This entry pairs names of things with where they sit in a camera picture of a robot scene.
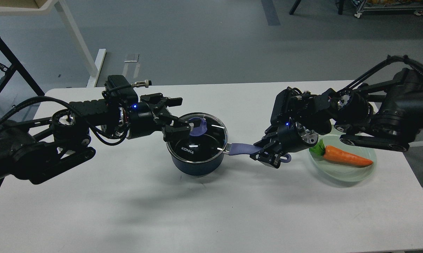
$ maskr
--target cooking pot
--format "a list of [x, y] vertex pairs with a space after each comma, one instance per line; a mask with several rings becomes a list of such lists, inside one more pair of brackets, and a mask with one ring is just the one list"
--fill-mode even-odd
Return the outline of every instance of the cooking pot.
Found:
[[192, 129], [189, 138], [166, 143], [174, 164], [183, 173], [204, 176], [216, 170], [224, 154], [253, 154], [262, 149], [251, 144], [228, 143], [227, 128], [213, 115], [194, 112], [179, 119], [189, 122], [200, 120], [200, 125]]

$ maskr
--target purple handle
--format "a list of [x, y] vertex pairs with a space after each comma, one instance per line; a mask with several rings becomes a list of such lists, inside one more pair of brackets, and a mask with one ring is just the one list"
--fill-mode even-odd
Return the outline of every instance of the purple handle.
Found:
[[284, 163], [291, 162], [291, 155], [290, 154], [285, 154], [283, 157], [285, 157], [286, 159], [280, 158], [281, 162], [284, 162]]
[[[245, 143], [231, 143], [230, 145], [231, 147], [229, 150], [229, 155], [253, 154], [262, 149], [261, 147], [257, 147], [257, 146], [245, 144]], [[285, 154], [283, 157], [284, 158], [280, 158], [281, 162], [284, 162], [284, 163], [291, 162], [290, 154]]]
[[232, 147], [229, 150], [229, 155], [239, 155], [239, 154], [253, 154], [260, 151], [261, 148], [245, 143], [232, 143]]

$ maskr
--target metal cart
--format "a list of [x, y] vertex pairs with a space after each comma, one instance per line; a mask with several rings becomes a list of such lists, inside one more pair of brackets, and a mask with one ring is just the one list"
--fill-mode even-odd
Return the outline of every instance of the metal cart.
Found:
[[367, 0], [352, 0], [352, 2], [355, 6], [357, 6], [355, 14], [357, 18], [360, 18], [364, 11], [379, 10], [415, 10], [415, 15], [423, 15], [423, 2], [409, 2], [399, 5], [372, 5], [367, 3]]

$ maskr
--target gray floor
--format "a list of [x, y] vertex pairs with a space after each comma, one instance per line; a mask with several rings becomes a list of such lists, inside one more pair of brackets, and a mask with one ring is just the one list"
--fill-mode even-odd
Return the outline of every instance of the gray floor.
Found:
[[[293, 0], [273, 2], [280, 26], [267, 25], [261, 0], [68, 4], [91, 53], [107, 48], [99, 85], [107, 75], [123, 74], [123, 61], [133, 53], [140, 61], [129, 64], [128, 80], [154, 85], [350, 80], [387, 54], [423, 63], [423, 17], [366, 13], [356, 19], [354, 9], [339, 16], [331, 0], [305, 0], [290, 16]], [[86, 86], [89, 75], [55, 10], [0, 17], [0, 34], [44, 91]], [[403, 67], [394, 64], [367, 82], [389, 80]], [[31, 89], [14, 78], [0, 96], [0, 114], [29, 96]], [[35, 110], [15, 119], [31, 118]], [[406, 157], [423, 185], [423, 148]]]

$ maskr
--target pot lid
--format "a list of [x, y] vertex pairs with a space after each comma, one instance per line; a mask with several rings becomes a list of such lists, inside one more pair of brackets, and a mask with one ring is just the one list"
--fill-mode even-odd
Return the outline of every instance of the pot lid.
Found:
[[168, 150], [178, 160], [203, 163], [221, 155], [227, 145], [227, 129], [221, 120], [213, 115], [195, 112], [183, 115], [185, 121], [200, 120], [187, 139], [167, 142]]

